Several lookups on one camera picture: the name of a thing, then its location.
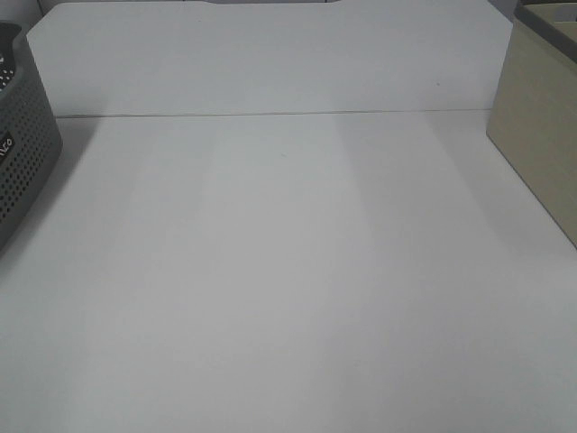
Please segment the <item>grey perforated plastic basket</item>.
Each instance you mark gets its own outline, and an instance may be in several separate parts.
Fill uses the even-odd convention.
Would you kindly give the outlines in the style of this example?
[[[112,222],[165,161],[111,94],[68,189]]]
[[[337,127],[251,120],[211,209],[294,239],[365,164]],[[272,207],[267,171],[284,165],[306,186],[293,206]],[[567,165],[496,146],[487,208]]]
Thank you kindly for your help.
[[[37,65],[18,23],[1,22],[1,245],[44,188],[63,141]]]

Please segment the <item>beige storage box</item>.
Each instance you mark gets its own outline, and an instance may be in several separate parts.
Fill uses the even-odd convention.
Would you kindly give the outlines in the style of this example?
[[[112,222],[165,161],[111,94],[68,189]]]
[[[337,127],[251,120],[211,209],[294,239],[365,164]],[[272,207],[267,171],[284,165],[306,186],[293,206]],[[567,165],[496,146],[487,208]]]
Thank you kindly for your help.
[[[487,135],[576,241],[576,3],[520,1]]]

